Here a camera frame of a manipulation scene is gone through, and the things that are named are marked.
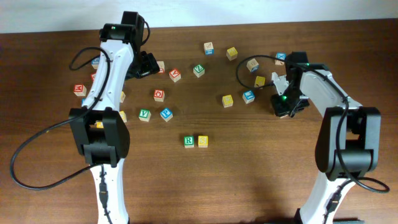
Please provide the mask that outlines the green R block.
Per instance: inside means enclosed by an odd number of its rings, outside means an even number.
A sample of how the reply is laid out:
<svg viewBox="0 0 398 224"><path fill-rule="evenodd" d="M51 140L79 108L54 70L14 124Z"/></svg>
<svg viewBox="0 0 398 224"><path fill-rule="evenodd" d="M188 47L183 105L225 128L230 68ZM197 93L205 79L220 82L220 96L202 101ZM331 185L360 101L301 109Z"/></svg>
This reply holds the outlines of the green R block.
<svg viewBox="0 0 398 224"><path fill-rule="evenodd" d="M195 147L195 139L193 136L185 136L184 137L184 147L185 148L193 148Z"/></svg>

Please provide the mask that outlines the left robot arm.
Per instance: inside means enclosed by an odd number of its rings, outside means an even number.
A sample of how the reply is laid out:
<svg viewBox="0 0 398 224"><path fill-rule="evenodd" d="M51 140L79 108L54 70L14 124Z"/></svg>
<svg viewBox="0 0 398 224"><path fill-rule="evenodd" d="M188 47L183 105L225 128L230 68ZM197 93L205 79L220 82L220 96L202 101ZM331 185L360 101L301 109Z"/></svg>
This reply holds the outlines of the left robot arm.
<svg viewBox="0 0 398 224"><path fill-rule="evenodd" d="M124 203L123 165L130 148L129 131L119 114L124 82L159 72L152 53L141 50L146 22L125 11L121 23L105 24L99 32L99 65L81 108L69 113L80 155L95 182L99 223L129 223Z"/></svg>

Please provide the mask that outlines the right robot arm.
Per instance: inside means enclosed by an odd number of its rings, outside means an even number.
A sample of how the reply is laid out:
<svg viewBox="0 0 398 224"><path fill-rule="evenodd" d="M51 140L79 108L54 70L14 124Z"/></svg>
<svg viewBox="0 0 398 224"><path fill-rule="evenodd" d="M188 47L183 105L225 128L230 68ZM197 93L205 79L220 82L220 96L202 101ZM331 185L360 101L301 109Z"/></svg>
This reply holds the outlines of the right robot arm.
<svg viewBox="0 0 398 224"><path fill-rule="evenodd" d="M272 74L277 93L271 102L278 117L294 117L312 103L323 120L315 146L318 176L305 204L298 208L295 223L332 223L349 190L365 185L366 173L378 162L381 114L352 99L333 79L324 64L310 63L305 52L277 56L286 75Z"/></svg>

